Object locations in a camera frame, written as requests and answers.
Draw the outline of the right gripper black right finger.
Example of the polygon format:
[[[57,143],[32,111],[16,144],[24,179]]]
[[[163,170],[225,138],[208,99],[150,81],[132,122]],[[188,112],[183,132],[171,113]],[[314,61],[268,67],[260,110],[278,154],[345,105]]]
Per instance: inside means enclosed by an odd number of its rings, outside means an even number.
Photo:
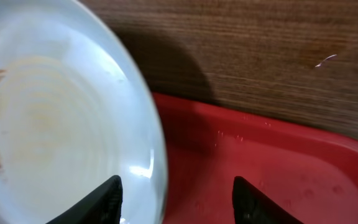
[[[232,188],[235,224],[302,224],[241,176]]]

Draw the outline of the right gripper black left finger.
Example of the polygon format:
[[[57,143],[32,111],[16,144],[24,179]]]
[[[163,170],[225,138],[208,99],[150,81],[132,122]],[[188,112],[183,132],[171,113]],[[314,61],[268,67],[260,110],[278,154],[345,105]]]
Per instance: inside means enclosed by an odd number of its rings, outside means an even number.
[[[122,180],[114,175],[47,224],[119,224]]]

